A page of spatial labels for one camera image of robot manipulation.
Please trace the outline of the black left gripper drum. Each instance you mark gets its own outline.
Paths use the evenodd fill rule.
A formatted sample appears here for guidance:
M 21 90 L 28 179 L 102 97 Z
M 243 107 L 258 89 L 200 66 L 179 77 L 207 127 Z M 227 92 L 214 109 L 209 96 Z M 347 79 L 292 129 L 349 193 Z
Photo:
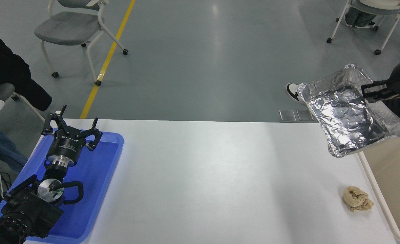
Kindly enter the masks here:
M 49 148 L 48 156 L 65 156 L 69 159 L 78 159 L 86 144 L 86 139 L 76 137 L 76 132 L 78 131 L 70 131 L 69 134 L 66 134 L 62 129 L 57 130 Z

